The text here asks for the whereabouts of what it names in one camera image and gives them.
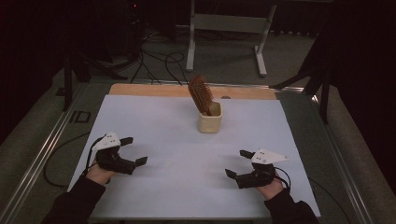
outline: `black cable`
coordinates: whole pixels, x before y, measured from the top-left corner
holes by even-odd
[[[283,178],[281,178],[281,177],[279,177],[279,176],[275,176],[275,178],[276,179],[279,179],[280,181],[282,181],[285,185],[286,185],[286,189],[288,190],[288,191],[290,191],[290,189],[291,189],[291,180],[290,180],[290,176],[288,175],[288,173],[286,173],[286,171],[284,171],[284,170],[282,170],[282,169],[280,169],[280,168],[278,168],[278,167],[275,167],[275,169],[276,170],[279,170],[279,171],[281,171],[281,172],[283,172],[283,174],[285,174],[287,177],[288,177],[288,180],[289,180],[289,183],[288,182],[286,182],[286,180],[284,180]]]
[[[180,62],[182,62],[182,61],[185,59],[185,56],[184,56],[183,53],[174,52],[174,53],[170,53],[170,54],[162,54],[162,53],[158,53],[158,52],[151,52],[151,51],[148,51],[148,50],[145,50],[145,49],[142,49],[142,51],[143,51],[144,53],[146,53],[148,56],[150,56],[150,57],[152,57],[152,58],[154,58],[154,59],[157,59],[157,60],[159,60],[159,61],[161,61],[161,62],[164,62],[164,63],[165,63],[165,68],[166,68],[166,71],[168,72],[168,74],[169,74],[175,81],[177,81],[178,84],[179,84],[180,86],[182,86],[181,82],[175,77],[175,75],[170,71],[170,69],[169,69],[169,67],[168,67],[168,64],[169,64],[169,63],[177,63],[178,67],[180,68],[181,74],[182,74],[182,76],[184,77],[184,80],[186,81],[187,84],[189,83],[189,81],[187,80],[186,75],[185,75],[185,73],[184,73],[183,67],[182,67],[181,64],[180,64]],[[161,56],[165,57],[165,59],[162,59],[162,58],[160,58],[160,57],[157,57],[157,56],[155,56],[154,54],[161,55]],[[180,55],[180,56],[181,56],[181,59],[178,59],[178,60],[177,60],[175,57],[173,57],[173,55]]]
[[[92,145],[91,145],[91,147],[90,147],[90,152],[88,153],[87,163],[85,164],[85,170],[82,172],[81,175],[84,175],[84,176],[85,176],[85,175],[88,173],[88,170],[96,164],[96,163],[94,163],[94,164],[92,164],[92,165],[90,166],[92,148],[96,145],[96,143],[98,143],[98,142],[99,142],[100,140],[102,140],[103,138],[104,138],[104,137],[100,137],[100,138],[96,139],[96,140],[92,143]]]
[[[335,198],[330,194],[330,192],[328,190],[326,190],[323,186],[321,186],[317,181],[312,179],[311,177],[308,177],[308,179],[310,181],[314,182],[316,185],[318,185],[321,189],[323,189],[332,198],[332,200],[338,205],[338,207],[344,213],[344,216],[346,217],[347,223],[350,224],[351,222],[350,222],[349,216],[347,215],[347,212],[344,210],[343,206],[341,206],[341,204],[339,202],[337,202],[337,200],[335,200]]]
[[[134,75],[132,76],[130,83],[134,82],[134,78],[137,76],[137,74],[139,73],[140,69],[142,68],[143,64],[141,62],[139,62],[139,60],[140,60],[140,54],[139,54],[139,58],[137,59],[137,61],[139,63],[139,66],[137,67],[136,71],[134,72]]]
[[[49,164],[50,159],[52,158],[52,156],[53,156],[53,155],[55,154],[55,152],[57,152],[60,148],[62,148],[62,147],[64,147],[65,145],[67,145],[67,144],[69,144],[69,143],[71,143],[71,142],[73,142],[73,141],[79,139],[80,137],[83,137],[83,136],[88,135],[88,134],[90,134],[90,132],[88,132],[88,133],[83,133],[83,134],[81,134],[81,135],[79,135],[79,136],[77,136],[77,137],[74,137],[74,138],[72,138],[72,139],[70,139],[70,140],[68,140],[68,141],[66,141],[66,142],[64,142],[64,143],[62,143],[62,144],[60,144],[58,147],[56,147],[55,149],[52,150],[52,152],[51,152],[51,154],[49,155],[49,158],[47,159],[46,163],[44,164],[44,168],[43,168],[43,176],[44,176],[44,179],[45,179],[49,184],[51,184],[52,186],[55,186],[55,187],[60,187],[60,188],[67,188],[67,187],[69,187],[68,185],[62,185],[62,184],[54,183],[54,182],[52,182],[52,181],[47,177],[47,167],[48,167],[48,164]]]
[[[143,62],[143,53],[142,53],[142,65],[143,65],[143,67],[145,67],[146,68],[146,71],[148,72],[148,77],[149,78],[151,78],[151,84],[153,83],[153,81],[154,81],[154,79],[161,85],[162,83],[161,83],[161,81],[158,79],[158,78],[156,78],[150,71],[149,71],[149,68],[146,66],[146,64]]]

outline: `metal frame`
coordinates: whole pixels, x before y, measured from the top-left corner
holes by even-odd
[[[195,0],[191,0],[191,17],[190,17],[190,44],[187,54],[186,70],[191,72],[194,66],[195,55],[195,29],[217,30],[217,31],[235,31],[246,33],[262,34],[262,40],[258,46],[254,47],[259,75],[267,76],[267,70],[262,57],[262,49],[271,28],[272,19],[276,11],[276,5],[271,5],[267,18],[250,18],[235,17],[209,14],[195,14]]]

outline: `hand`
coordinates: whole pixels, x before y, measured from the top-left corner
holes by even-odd
[[[271,184],[263,187],[257,187],[256,189],[262,194],[262,196],[264,196],[264,199],[268,201],[283,190],[283,185],[280,179],[274,178]]]
[[[85,177],[89,178],[90,180],[100,185],[104,185],[105,183],[107,183],[107,181],[111,178],[111,176],[116,174],[116,172],[114,171],[108,171],[100,168],[100,166],[96,163],[96,161],[93,161],[93,164],[94,166],[90,168],[90,170],[85,175]]]

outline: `white table surface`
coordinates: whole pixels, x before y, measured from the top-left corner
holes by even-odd
[[[92,218],[252,219],[269,217],[255,189],[239,189],[225,169],[250,173],[250,160],[239,150],[259,147],[287,155],[276,163],[291,179],[291,196],[305,201],[319,217],[317,203],[278,100],[215,99],[223,118],[218,133],[199,133],[198,110],[189,97],[107,95],[78,162],[70,186],[85,167],[97,138],[115,132],[133,137],[120,156],[134,161],[148,156],[132,175],[116,175],[96,205]]]

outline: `small cup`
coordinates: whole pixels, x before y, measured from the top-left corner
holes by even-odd
[[[200,113],[198,119],[198,131],[200,133],[217,133],[220,128],[222,111],[219,102],[213,102],[209,107],[212,116]]]

